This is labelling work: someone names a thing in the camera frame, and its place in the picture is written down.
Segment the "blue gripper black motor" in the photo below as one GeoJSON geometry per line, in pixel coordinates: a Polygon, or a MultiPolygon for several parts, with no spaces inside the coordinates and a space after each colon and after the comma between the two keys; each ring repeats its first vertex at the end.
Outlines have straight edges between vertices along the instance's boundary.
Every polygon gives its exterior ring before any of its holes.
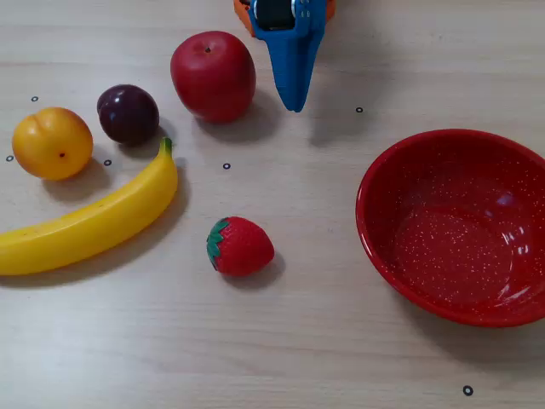
{"type": "Polygon", "coordinates": [[[253,0],[250,18],[255,30],[267,32],[274,81],[287,110],[300,112],[305,105],[314,62],[327,21],[326,1],[253,0]]]}

